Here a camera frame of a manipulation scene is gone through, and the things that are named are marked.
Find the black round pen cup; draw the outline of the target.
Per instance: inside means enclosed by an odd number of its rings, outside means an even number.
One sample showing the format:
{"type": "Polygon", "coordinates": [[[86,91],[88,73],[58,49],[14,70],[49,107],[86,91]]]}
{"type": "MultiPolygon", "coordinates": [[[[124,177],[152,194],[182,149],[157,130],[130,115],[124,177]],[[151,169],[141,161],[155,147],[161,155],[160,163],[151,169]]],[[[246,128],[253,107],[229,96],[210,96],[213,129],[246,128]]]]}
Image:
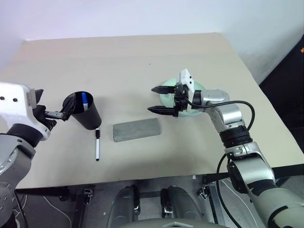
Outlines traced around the black round pen cup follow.
{"type": "Polygon", "coordinates": [[[101,117],[95,106],[94,98],[89,92],[86,92],[88,110],[84,112],[81,92],[82,91],[72,93],[76,95],[76,106],[71,116],[75,118],[87,130],[94,130],[101,125],[101,117]]]}

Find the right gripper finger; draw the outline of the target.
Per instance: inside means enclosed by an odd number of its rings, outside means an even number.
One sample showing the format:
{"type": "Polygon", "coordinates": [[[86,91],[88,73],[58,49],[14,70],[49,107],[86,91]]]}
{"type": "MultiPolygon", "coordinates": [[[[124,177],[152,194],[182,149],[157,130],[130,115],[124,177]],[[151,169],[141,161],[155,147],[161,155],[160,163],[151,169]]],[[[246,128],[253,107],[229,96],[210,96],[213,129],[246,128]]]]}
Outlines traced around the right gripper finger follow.
{"type": "Polygon", "coordinates": [[[174,94],[175,86],[156,86],[152,88],[151,91],[161,95],[174,94]]]}
{"type": "Polygon", "coordinates": [[[175,109],[166,106],[156,105],[156,106],[148,107],[147,110],[159,115],[176,116],[175,109]]]}

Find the green round plate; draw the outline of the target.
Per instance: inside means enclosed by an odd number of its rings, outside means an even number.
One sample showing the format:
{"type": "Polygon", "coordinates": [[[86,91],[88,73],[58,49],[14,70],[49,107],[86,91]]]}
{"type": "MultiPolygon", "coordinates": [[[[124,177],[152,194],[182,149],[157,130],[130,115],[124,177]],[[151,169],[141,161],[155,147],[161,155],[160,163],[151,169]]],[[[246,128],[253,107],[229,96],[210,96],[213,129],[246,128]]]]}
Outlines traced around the green round plate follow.
{"type": "MultiPolygon", "coordinates": [[[[176,79],[172,78],[172,79],[167,80],[163,84],[163,86],[174,86],[175,84],[176,84],[176,79]]],[[[202,84],[195,81],[194,82],[194,89],[203,91],[203,90],[205,90],[205,87],[202,84]]],[[[164,106],[169,107],[169,108],[173,108],[173,106],[174,106],[174,94],[166,94],[166,95],[161,94],[160,99],[161,99],[161,102],[164,106]]],[[[182,116],[182,117],[197,116],[197,115],[200,115],[200,114],[202,114],[202,112],[200,112],[197,109],[191,109],[189,112],[187,112],[185,110],[182,111],[182,112],[179,112],[179,116],[182,116]]]]}

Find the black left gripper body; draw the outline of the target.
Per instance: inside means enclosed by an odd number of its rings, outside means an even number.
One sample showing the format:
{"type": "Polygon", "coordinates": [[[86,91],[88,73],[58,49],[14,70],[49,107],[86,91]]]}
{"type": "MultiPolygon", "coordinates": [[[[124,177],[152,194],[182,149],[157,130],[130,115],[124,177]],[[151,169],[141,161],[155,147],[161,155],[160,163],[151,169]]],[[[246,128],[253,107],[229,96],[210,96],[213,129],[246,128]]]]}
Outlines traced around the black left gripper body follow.
{"type": "Polygon", "coordinates": [[[39,105],[41,96],[43,94],[43,89],[35,90],[35,98],[36,98],[36,108],[33,109],[34,117],[42,123],[44,126],[46,126],[50,131],[52,131],[53,127],[56,126],[57,122],[55,119],[47,118],[45,112],[46,107],[44,105],[39,105]]]}

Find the dark grey rounded shell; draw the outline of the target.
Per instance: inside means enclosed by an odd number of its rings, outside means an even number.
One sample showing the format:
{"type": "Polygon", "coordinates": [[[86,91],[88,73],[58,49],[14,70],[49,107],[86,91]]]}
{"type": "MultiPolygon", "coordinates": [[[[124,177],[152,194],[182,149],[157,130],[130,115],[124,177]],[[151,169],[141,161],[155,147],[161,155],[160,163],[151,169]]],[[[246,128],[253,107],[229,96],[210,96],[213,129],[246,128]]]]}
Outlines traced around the dark grey rounded shell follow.
{"type": "Polygon", "coordinates": [[[136,185],[127,186],[113,200],[106,228],[119,228],[137,221],[140,212],[139,189],[136,185]]]}
{"type": "Polygon", "coordinates": [[[161,190],[161,217],[163,219],[202,220],[203,216],[187,191],[170,186],[161,190]]]}

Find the black frame crossbar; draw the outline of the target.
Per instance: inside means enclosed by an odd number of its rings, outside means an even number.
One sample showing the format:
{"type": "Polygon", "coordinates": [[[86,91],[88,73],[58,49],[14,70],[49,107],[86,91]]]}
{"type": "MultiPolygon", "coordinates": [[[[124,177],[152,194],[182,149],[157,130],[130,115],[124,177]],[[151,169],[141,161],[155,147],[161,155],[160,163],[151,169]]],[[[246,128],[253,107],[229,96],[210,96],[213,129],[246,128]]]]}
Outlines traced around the black frame crossbar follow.
{"type": "Polygon", "coordinates": [[[141,192],[140,193],[140,198],[144,199],[144,198],[156,198],[156,197],[160,197],[161,192],[160,191],[149,191],[149,192],[141,192]]]}

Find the white marker with black cap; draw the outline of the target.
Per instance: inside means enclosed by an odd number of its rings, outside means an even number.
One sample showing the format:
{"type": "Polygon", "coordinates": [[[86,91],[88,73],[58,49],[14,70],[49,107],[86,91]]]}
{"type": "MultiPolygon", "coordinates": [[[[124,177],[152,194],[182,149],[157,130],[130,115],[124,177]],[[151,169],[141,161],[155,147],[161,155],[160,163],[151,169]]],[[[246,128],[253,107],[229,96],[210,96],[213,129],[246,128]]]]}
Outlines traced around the white marker with black cap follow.
{"type": "Polygon", "coordinates": [[[100,159],[100,129],[96,128],[95,129],[95,160],[99,161],[100,159]]]}

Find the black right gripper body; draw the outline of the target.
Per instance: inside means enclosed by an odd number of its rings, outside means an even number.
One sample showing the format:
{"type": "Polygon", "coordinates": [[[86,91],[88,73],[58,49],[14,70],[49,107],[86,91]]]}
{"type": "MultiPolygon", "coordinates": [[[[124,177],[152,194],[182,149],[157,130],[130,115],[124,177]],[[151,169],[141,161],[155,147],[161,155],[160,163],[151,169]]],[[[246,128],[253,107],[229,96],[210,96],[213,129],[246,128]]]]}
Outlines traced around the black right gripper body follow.
{"type": "Polygon", "coordinates": [[[174,94],[174,117],[179,117],[179,112],[187,110],[188,107],[188,87],[186,85],[182,85],[181,83],[177,83],[175,86],[175,94],[174,94]]]}

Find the metal frame clamp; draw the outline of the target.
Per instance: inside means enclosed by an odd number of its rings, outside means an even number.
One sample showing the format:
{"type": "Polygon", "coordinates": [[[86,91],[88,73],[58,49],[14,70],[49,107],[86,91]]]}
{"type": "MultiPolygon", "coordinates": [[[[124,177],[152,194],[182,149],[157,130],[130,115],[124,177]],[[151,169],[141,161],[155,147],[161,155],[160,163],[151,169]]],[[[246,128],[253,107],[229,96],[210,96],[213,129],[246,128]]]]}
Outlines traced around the metal frame clamp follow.
{"type": "Polygon", "coordinates": [[[206,201],[209,198],[209,186],[203,186],[198,191],[198,198],[202,201],[206,201]]]}
{"type": "Polygon", "coordinates": [[[91,202],[91,198],[93,197],[94,192],[92,189],[90,188],[85,188],[84,192],[83,192],[83,196],[84,196],[84,204],[85,205],[89,205],[91,202]]]}

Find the grey robot torso panel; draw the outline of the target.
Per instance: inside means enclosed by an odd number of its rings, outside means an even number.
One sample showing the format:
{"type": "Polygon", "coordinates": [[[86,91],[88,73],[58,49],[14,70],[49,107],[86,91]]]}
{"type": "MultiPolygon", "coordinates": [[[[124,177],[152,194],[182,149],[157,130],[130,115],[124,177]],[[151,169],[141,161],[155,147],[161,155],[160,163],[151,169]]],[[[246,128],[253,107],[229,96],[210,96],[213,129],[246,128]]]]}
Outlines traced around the grey robot torso panel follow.
{"type": "Polygon", "coordinates": [[[154,218],[134,221],[119,228],[218,228],[218,226],[202,220],[154,218]]]}

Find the black table leg frame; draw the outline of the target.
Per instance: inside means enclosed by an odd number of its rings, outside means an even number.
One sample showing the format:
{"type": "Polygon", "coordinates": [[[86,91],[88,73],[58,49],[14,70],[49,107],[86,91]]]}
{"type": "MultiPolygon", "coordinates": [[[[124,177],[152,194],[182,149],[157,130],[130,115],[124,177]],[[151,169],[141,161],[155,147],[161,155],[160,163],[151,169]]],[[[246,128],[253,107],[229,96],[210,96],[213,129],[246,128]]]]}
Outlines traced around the black table leg frame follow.
{"type": "MultiPolygon", "coordinates": [[[[298,165],[290,165],[290,166],[283,166],[283,167],[275,167],[273,168],[276,182],[275,184],[278,187],[281,187],[284,183],[286,183],[291,177],[304,175],[304,164],[298,165]]],[[[224,219],[224,209],[222,208],[220,199],[218,197],[217,188],[216,188],[216,181],[223,180],[228,178],[227,173],[220,173],[219,179],[216,173],[214,174],[203,174],[202,175],[202,183],[204,187],[202,187],[201,192],[206,193],[206,197],[209,199],[209,204],[212,211],[212,216],[214,219],[214,223],[219,225],[225,225],[224,219]]]]}
{"type": "Polygon", "coordinates": [[[95,191],[95,185],[72,185],[63,187],[43,187],[43,188],[30,188],[30,189],[18,189],[18,195],[24,195],[25,200],[28,196],[40,196],[43,200],[60,215],[68,220],[69,228],[83,228],[85,210],[88,205],[84,204],[83,192],[85,188],[90,188],[95,191]],[[74,210],[72,215],[69,216],[66,212],[55,206],[48,197],[57,198],[61,202],[70,201],[73,202],[74,210]]]}

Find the grey glasses case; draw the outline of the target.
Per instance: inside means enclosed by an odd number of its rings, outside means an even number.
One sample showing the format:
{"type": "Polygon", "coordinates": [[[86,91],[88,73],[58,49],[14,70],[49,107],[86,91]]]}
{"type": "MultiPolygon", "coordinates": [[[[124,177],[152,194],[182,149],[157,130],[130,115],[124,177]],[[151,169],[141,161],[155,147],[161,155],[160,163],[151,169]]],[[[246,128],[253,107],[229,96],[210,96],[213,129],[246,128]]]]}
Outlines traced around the grey glasses case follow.
{"type": "Polygon", "coordinates": [[[157,118],[144,119],[113,125],[114,142],[123,142],[161,134],[157,118]]]}

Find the white marker with blue cap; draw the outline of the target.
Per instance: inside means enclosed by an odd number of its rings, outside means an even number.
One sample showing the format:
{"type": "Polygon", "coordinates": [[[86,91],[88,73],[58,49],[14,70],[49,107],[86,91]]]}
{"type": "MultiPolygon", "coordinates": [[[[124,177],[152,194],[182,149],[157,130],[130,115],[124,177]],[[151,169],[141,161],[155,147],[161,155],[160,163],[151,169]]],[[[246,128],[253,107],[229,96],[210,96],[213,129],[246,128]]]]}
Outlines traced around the white marker with blue cap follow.
{"type": "Polygon", "coordinates": [[[88,100],[87,100],[86,92],[81,92],[81,97],[82,97],[83,109],[85,112],[88,110],[88,100]]]}

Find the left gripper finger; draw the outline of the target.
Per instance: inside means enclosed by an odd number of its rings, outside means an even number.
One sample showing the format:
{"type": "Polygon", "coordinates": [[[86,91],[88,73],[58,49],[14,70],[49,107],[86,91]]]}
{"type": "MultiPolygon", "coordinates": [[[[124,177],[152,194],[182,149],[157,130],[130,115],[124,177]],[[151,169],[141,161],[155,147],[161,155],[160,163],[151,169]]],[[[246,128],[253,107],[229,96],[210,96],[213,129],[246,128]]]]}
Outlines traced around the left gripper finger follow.
{"type": "Polygon", "coordinates": [[[52,111],[45,111],[44,116],[47,119],[59,119],[62,121],[67,121],[71,116],[71,111],[69,112],[52,112],[52,111]]]}
{"type": "Polygon", "coordinates": [[[63,113],[72,114],[76,106],[76,95],[71,94],[63,101],[63,113]]]}

